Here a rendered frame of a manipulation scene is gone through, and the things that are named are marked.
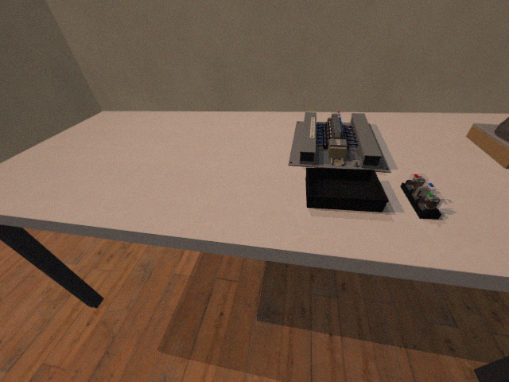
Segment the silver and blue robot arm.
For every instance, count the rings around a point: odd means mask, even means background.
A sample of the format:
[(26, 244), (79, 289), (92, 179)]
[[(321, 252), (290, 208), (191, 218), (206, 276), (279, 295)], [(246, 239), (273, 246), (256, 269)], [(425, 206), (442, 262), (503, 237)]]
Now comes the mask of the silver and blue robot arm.
[(509, 117), (498, 125), (495, 129), (495, 134), (501, 139), (509, 142)]

